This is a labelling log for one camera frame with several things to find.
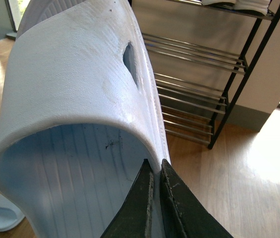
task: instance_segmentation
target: white foam slipper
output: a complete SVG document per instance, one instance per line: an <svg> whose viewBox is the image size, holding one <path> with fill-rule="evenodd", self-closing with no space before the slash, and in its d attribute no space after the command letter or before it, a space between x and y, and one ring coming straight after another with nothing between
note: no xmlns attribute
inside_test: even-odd
<svg viewBox="0 0 280 238"><path fill-rule="evenodd" d="M251 10L267 15L270 0L236 0L235 10Z"/></svg>
<svg viewBox="0 0 280 238"><path fill-rule="evenodd" d="M212 5L212 4L229 4L233 5L236 3L236 0L202 0L203 5Z"/></svg>
<svg viewBox="0 0 280 238"><path fill-rule="evenodd" d="M16 227L23 219L21 210L0 194L0 232Z"/></svg>
<svg viewBox="0 0 280 238"><path fill-rule="evenodd" d="M169 160L152 68L126 0L88 0L15 42L0 115L0 192L38 238L98 238L143 159L155 175L152 237L164 237Z"/></svg>

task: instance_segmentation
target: black metal frame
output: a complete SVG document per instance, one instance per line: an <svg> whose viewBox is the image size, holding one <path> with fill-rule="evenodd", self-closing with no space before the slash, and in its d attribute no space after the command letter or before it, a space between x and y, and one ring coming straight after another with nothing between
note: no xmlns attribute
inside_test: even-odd
<svg viewBox="0 0 280 238"><path fill-rule="evenodd" d="M266 47L266 44L267 44L270 36L272 35L272 33L273 33L277 23L279 22L279 20L280 20L280 5L278 7L278 10L277 10L276 14L271 19L270 26L268 27L268 29L267 29L267 31L266 31L266 33L265 33L265 35L264 35L264 37L263 37L259 47L258 47L258 49L257 49L253 59L251 60L250 65L248 66L247 60L246 60L246 54L247 54L247 52L248 52L248 50L249 50L249 48L250 48L250 46L251 46L251 44L253 42L253 39L254 39L254 37L255 37L255 35L256 35L256 33L257 33L261 23L262 23L262 19L258 18L256 20L256 22L255 22L255 24L253 26L253 29L251 30L251 32L249 34L249 37L248 37L248 39L247 39L247 41L245 43L245 46L244 46L244 48L243 48L243 50L242 50L242 52L240 54L240 59L244 59L245 66L246 66L244 78L242 79L242 81L241 81L241 83L240 83L240 85L239 85L239 87L238 87L238 89L237 89L237 91L236 91L232 101L230 102L229 106L227 107L225 116L221 120L221 122L220 122L220 124L219 124L219 126L218 126L218 128L217 128L217 130L215 132L215 134L211 137L210 144L208 145L209 149L213 148L213 146L214 146L214 144L215 144L219 134L221 133L225 123L227 122L227 119L228 119L230 113L232 112L232 110L233 110L233 108L234 108L234 106L235 106L235 104L236 104L236 102L237 102L237 100L238 100L242 90L244 89L244 87L245 87L245 85L246 85L246 83L247 83L251 73L253 72L253 70L254 70L254 68L255 68L258 60L259 60L259 57L261 56L262 52L264 51L264 48ZM225 92L228 92L228 90L230 89L230 86L231 86L235 76L236 76L236 73L232 73L231 74L231 76L230 76L230 78L228 80L228 83L226 85L226 88L224 89ZM212 116L212 122L213 123L216 120L216 117L217 117L217 113L214 113L213 116Z"/></svg>
<svg viewBox="0 0 280 238"><path fill-rule="evenodd" d="M227 122L227 119L230 116L243 88L245 87L254 67L256 66L259 57L261 56L270 36L272 35L272 33L280 19L280 4L279 4L279 7L278 7L278 10L276 13L273 13L270 10L268 10L268 14L266 16L264 16L264 15L260 16L260 15L257 15L255 13L251 13L251 12L235 11L232 9L231 6L218 6L218 7L203 6L200 0L169 0L169 1L189 4L189 5L198 6L198 7L205 7L205 8L209 8L209 9L225 11L225 12L229 12L229 13L233 13L233 14L239 14L239 15L256 18L254 26L249 34L249 37L247 38L247 40L245 42L243 50L240 54L223 52L223 51L219 51L217 49L211 49L211 48L194 45L194 44L187 43L187 42L180 42L180 41L173 40L173 39L167 39L167 38L157 37L157 36L143 33L145 45L149 52L163 55L165 57L174 57L179 60L190 61L193 63L210 66L210 67L214 67L214 68L218 68L221 70L231 72L231 75L228 79L228 82L227 82L224 90L211 89L208 87L208 89L211 89L214 92L213 95L211 95L211 96L206 95L206 93L202 92L201 90L196 90L196 89L189 90L189 86L183 87L183 86L180 86L180 84L178 83L179 81L181 81L181 83L192 85L193 84L192 82L155 73L155 75L158 77L158 79L156 78L156 83L158 85L158 91L159 91L161 100L163 100L163 99L164 100L166 100L166 99L173 100L174 103L181 102L188 106L193 106L199 110L203 109L203 110L207 110L208 112L212 113L210 118L205 120L205 125L204 125L204 128L202 129L205 131L204 135L203 135L204 136L203 139L201 139L200 136L199 137L189 136L184 133L178 133L177 131L174 131L174 130L166 129L166 131L171 134L175 134L175 135L187 138L187 139L191 139L193 141L202 142L202 143L206 144L209 149L212 149L216 140L218 139L218 136L221 133L225 123ZM264 37L262 38L262 41L259 44L254 57L251 59L250 64L248 64L248 62L246 60L246 54L247 54L250 46L252 45L253 39L263 20L269 20L269 21L271 21L271 23L270 23L269 27L267 28L267 31L266 31ZM218 65L218 63L217 64L214 63L215 61L220 63L221 60L220 59L218 60L218 57L223 58L226 61L223 60L222 65ZM241 80L241 82L238 86L238 89L235 92L232 100L229 101L228 91L237 74L243 75L243 79ZM167 80L159 79L161 77L169 78L169 79L171 78L172 80L175 80L175 83L168 83ZM206 86L203 86L203 85L195 84L195 86L198 86L199 88L207 88ZM171 92L173 94L173 96L169 96L165 92L167 92L167 93ZM181 97L183 97L183 96L187 97L186 101L181 100ZM200 105L197 105L190 98L198 99L199 102L208 102L208 103L211 103L212 105L216 105L216 106L214 108L209 107L209 106L204 106L203 103L201 103ZM180 110L178 110L178 108L177 109L173 108L173 110L175 113L180 112ZM215 121L216 121L216 119L218 119L218 114L222 114L223 116L220 119L219 126L217 128L215 128ZM172 124L173 126L180 128L183 131L187 131L187 128L189 127L189 126L187 126L187 121L188 121L187 119L182 119L182 122L181 122L182 124L180 124L180 123L170 122L168 119L164 120L166 125ZM190 130L201 133L201 130L199 130L199 129L191 128Z"/></svg>

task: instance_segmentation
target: white wall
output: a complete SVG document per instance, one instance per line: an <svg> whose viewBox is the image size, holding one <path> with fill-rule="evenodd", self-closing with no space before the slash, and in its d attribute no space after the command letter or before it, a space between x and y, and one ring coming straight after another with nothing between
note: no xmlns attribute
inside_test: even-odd
<svg viewBox="0 0 280 238"><path fill-rule="evenodd" d="M274 0L271 8L276 9ZM133 9L142 32L240 53L254 18L189 6L166 0L134 0ZM254 47L269 22L264 21ZM155 72L223 88L229 72L150 54ZM280 22L266 46L237 104L272 113L280 101Z"/></svg>

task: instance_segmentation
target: shoe rack shelf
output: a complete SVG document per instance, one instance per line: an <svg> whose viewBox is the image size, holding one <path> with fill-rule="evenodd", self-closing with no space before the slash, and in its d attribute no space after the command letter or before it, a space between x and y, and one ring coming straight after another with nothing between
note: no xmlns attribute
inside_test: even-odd
<svg viewBox="0 0 280 238"><path fill-rule="evenodd" d="M144 43L150 53L230 72L230 77L224 89L211 88L184 79L170 77L162 72L155 73L166 132L203 143L211 149L280 19L280 4L276 13L269 10L266 16L259 16L256 13L234 11L231 6L203 6L200 0L169 1L256 18L243 50L239 54L142 33ZM252 45L263 20L270 21L270 25L254 57L247 61L246 53ZM235 76L238 74L242 75L242 80L240 80L238 89L230 100L228 92ZM165 100L171 101L173 105L176 104L178 106L170 107L165 105L163 103ZM205 111L209 117L188 113L187 110L182 110L181 107L189 107L192 109L190 111Z"/></svg>

